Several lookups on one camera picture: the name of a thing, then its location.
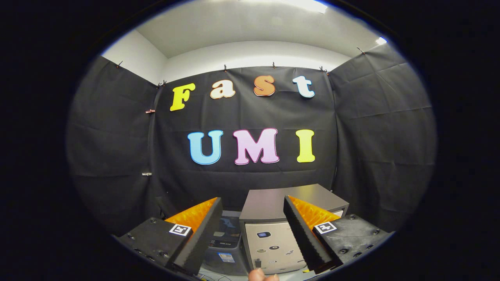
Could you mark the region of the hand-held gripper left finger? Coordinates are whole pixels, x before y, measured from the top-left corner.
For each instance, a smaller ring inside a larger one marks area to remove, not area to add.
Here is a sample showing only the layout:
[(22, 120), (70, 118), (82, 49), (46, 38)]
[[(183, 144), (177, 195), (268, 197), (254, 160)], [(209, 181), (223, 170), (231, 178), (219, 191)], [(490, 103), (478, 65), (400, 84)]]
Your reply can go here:
[(162, 270), (197, 276), (222, 213), (223, 201), (215, 197), (167, 219), (150, 217), (114, 239)]

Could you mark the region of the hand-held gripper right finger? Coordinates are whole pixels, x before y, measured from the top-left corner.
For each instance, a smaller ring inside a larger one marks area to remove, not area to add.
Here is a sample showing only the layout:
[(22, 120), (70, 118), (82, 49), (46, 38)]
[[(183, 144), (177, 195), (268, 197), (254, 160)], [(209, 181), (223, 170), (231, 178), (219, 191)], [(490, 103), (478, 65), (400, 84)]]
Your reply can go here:
[(316, 274), (361, 259), (394, 234), (358, 215), (340, 217), (293, 196), (285, 196), (284, 214), (307, 268)]

